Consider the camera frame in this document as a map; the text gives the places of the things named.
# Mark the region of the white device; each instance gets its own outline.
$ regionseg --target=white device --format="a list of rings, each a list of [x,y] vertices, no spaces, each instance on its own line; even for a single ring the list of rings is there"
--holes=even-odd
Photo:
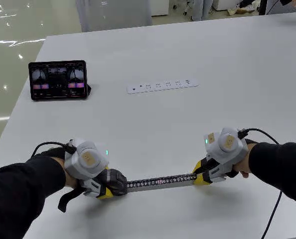
[[[71,139],[69,143],[76,147],[76,151],[74,154],[65,153],[65,169],[86,188],[85,196],[96,198],[100,195],[101,185],[94,178],[109,162],[91,141]]]
[[[233,165],[243,160],[249,151],[245,139],[239,139],[238,131],[229,127],[205,135],[204,141],[207,161],[214,159],[219,163],[209,170],[212,182],[225,180],[225,175],[232,171]]]

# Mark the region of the wrist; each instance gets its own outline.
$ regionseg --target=wrist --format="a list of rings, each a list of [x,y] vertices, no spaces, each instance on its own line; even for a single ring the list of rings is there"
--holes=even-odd
[[[60,164],[60,166],[62,167],[62,169],[65,172],[65,186],[67,187],[71,187],[71,188],[76,188],[77,187],[77,179],[73,178],[72,176],[70,176],[67,171],[65,170],[65,166],[64,166],[64,160],[60,159],[60,158],[56,158],[56,157],[51,157],[52,159],[54,159],[56,162],[58,162]]]

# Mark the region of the white table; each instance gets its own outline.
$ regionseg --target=white table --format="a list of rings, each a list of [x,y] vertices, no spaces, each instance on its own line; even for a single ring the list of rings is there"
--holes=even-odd
[[[203,134],[223,126],[296,141],[296,13],[52,36],[37,61],[73,59],[87,61],[89,99],[35,103],[27,82],[0,139],[0,166],[78,136],[105,143],[110,167],[135,180],[191,171],[205,155]],[[126,93],[129,83],[189,78],[200,86]],[[257,239],[279,193],[238,176],[105,203],[80,196],[63,214],[67,191],[47,198],[25,238]],[[267,238],[294,236],[296,202],[283,196]]]

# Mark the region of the white cabinet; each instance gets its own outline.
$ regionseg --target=white cabinet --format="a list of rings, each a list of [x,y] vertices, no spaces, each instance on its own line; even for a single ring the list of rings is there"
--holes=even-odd
[[[168,15],[169,0],[150,0],[151,15]]]

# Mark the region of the black cable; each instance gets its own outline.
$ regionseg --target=black cable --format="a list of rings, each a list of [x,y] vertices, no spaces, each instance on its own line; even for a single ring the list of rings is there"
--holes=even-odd
[[[261,130],[261,129],[259,129],[259,128],[247,128],[247,129],[242,129],[242,130],[240,130],[240,131],[238,132],[238,137],[239,137],[240,139],[243,139],[245,136],[248,135],[248,132],[250,132],[250,131],[258,131],[258,132],[260,132],[260,133],[266,135],[266,136],[267,136],[269,139],[271,139],[274,143],[279,144],[279,143],[278,143],[278,142],[277,142],[277,141],[276,141],[271,135],[269,135],[268,133],[264,132],[263,130]],[[270,218],[269,218],[268,224],[267,224],[267,226],[266,226],[266,229],[265,229],[264,232],[263,232],[263,235],[262,235],[261,239],[264,239],[264,238],[265,238],[265,236],[266,236],[266,234],[267,234],[267,232],[268,232],[268,230],[269,230],[269,228],[270,228],[270,224],[271,224],[272,219],[273,219],[273,216],[274,216],[274,214],[275,214],[275,212],[276,212],[276,210],[277,210],[277,208],[278,208],[279,202],[280,202],[280,200],[281,200],[281,196],[282,196],[282,191],[280,191],[280,193],[279,193],[279,196],[278,196],[277,202],[276,202],[276,204],[275,204],[275,206],[274,206],[274,208],[273,208],[273,210],[272,210],[272,213],[271,213],[271,216],[270,216]]]
[[[272,8],[279,2],[280,0],[277,0],[273,5],[272,5],[272,7],[270,8],[270,10],[267,12],[267,14],[266,15],[269,15],[269,13],[270,13],[270,11],[272,10]]]
[[[60,145],[60,146],[62,146],[65,150],[66,150],[66,148],[67,148],[67,146],[68,146],[68,145],[66,145],[66,144],[58,143],[58,142],[44,142],[44,143],[40,143],[40,144],[35,148],[35,150],[34,150],[32,156],[31,156],[31,158],[32,158],[33,156],[35,156],[37,150],[38,150],[41,146],[46,145],[46,144],[56,144],[56,145]]]

